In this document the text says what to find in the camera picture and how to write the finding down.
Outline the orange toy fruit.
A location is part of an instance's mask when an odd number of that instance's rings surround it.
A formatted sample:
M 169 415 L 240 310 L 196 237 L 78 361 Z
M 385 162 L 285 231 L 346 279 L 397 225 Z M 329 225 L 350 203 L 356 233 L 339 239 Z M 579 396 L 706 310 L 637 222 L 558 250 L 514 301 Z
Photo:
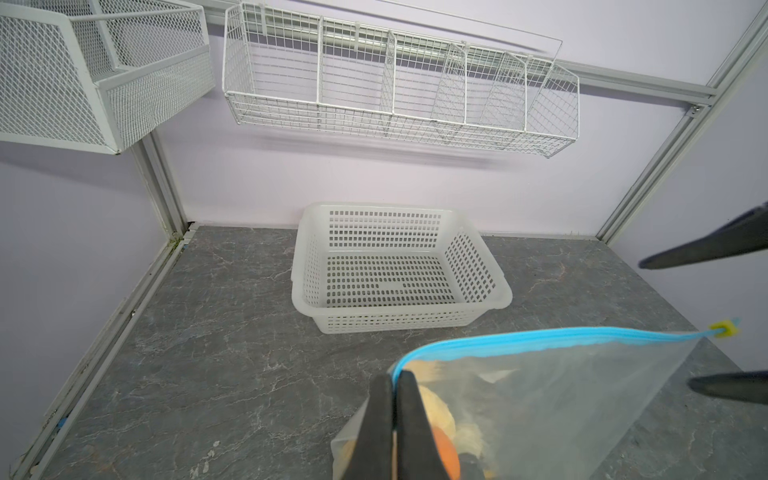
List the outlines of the orange toy fruit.
M 459 480 L 460 460 L 456 448 L 448 435 L 438 426 L 431 427 L 433 439 L 442 465 L 450 480 Z

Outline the beige toy garlic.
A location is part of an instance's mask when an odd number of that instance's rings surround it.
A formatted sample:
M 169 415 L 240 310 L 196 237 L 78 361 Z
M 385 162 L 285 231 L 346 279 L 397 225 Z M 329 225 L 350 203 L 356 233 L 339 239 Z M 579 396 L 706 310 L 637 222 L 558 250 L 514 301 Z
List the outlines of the beige toy garlic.
M 453 439 L 456 434 L 456 421 L 447 403 L 425 386 L 419 385 L 418 391 L 430 425 L 440 428 L 449 439 Z

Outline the clear zip top bag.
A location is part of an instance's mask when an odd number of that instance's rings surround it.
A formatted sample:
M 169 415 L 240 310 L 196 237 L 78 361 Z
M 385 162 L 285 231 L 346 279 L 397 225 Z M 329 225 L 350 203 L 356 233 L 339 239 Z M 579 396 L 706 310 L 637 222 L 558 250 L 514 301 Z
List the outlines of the clear zip top bag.
M 586 479 L 700 340 L 618 327 L 522 331 L 431 343 L 386 373 L 394 398 L 407 370 L 447 403 L 460 479 Z M 368 398 L 331 441 L 336 479 Z

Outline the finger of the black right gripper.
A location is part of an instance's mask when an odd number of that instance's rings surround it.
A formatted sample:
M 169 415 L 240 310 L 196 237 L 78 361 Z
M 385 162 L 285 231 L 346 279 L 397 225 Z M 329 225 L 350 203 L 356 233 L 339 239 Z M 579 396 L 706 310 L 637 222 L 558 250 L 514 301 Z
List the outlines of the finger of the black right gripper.
M 736 372 L 694 377 L 688 387 L 711 398 L 767 405 L 767 372 Z
M 707 236 L 641 260 L 640 269 L 668 269 L 767 249 L 767 203 L 743 213 Z

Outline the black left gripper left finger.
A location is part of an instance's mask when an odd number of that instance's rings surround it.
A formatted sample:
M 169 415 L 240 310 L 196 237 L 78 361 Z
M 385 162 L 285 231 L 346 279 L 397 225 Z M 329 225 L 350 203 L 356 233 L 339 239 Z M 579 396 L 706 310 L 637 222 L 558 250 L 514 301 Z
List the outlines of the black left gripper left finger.
M 390 480 L 392 478 L 394 391 L 391 375 L 374 377 L 368 404 L 344 480 Z

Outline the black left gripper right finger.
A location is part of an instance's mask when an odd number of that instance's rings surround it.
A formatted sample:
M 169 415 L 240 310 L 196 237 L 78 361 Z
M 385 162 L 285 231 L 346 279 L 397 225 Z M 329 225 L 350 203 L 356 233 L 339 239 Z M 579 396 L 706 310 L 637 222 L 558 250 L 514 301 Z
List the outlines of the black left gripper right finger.
M 449 479 L 414 374 L 403 370 L 395 390 L 398 479 Z

